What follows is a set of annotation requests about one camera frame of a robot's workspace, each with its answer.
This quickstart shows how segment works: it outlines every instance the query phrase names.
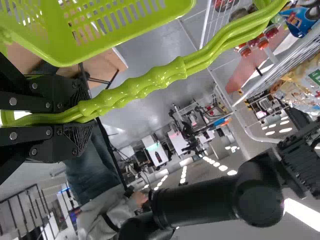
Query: human hand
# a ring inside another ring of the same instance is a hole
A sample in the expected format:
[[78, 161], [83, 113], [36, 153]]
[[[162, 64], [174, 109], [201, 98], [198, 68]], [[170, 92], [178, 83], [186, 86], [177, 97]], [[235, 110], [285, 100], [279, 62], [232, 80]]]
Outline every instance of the human hand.
[[139, 208], [142, 208], [142, 205], [148, 201], [148, 196], [140, 191], [135, 191], [131, 196]]

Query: wooden board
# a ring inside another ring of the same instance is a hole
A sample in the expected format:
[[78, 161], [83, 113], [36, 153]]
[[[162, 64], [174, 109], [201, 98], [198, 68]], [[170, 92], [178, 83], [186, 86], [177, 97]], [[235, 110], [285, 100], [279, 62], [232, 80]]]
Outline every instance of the wooden board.
[[[7, 48], [8, 59], [23, 74], [29, 74], [41, 62], [41, 58], [28, 51], [24, 47], [14, 43]], [[109, 81], [116, 73], [125, 71], [128, 67], [121, 56], [113, 49], [109, 49], [97, 56], [83, 62], [84, 70], [92, 78]], [[72, 77], [79, 72], [78, 65], [62, 67], [57, 74], [64, 77]], [[89, 81], [89, 87], [95, 88], [101, 83]]]

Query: person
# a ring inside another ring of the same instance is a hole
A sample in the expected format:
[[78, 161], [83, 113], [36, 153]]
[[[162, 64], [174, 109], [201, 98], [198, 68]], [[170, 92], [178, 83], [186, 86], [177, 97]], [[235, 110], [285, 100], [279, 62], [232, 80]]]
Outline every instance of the person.
[[124, 186], [97, 125], [84, 153], [64, 163], [70, 190], [81, 205], [76, 220], [79, 240], [117, 239], [121, 225], [135, 216], [134, 211], [148, 197], [142, 192], [124, 196]]

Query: green sign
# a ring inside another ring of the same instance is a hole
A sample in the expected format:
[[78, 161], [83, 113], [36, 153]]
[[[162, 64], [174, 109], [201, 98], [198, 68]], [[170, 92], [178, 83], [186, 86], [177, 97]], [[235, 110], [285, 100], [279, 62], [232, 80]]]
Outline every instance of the green sign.
[[317, 69], [308, 75], [316, 84], [320, 85], [320, 70]]

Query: black wire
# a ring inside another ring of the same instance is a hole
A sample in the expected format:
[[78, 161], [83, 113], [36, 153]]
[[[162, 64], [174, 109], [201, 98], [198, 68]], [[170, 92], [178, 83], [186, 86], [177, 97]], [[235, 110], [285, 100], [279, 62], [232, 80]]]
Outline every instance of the black wire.
[[123, 175], [121, 173], [120, 167], [118, 165], [118, 162], [117, 162], [116, 157], [114, 155], [114, 152], [112, 150], [111, 142], [110, 142], [109, 136], [107, 134], [107, 131], [106, 131], [105, 127], [103, 126], [103, 124], [102, 124], [102, 122], [101, 122], [99, 117], [96, 118], [96, 121], [97, 121], [98, 126], [100, 128], [100, 131], [101, 131], [103, 140], [105, 142], [106, 148], [108, 149], [108, 151], [110, 153], [110, 156], [112, 158], [114, 167], [115, 167], [115, 169], [116, 169], [116, 171], [117, 171], [117, 173], [119, 175], [120, 181], [121, 181], [121, 183], [122, 183], [122, 185], [124, 187], [124, 190], [127, 191], [128, 186], [127, 186], [126, 181], [125, 181], [125, 179], [124, 179], [124, 177], [123, 177]]

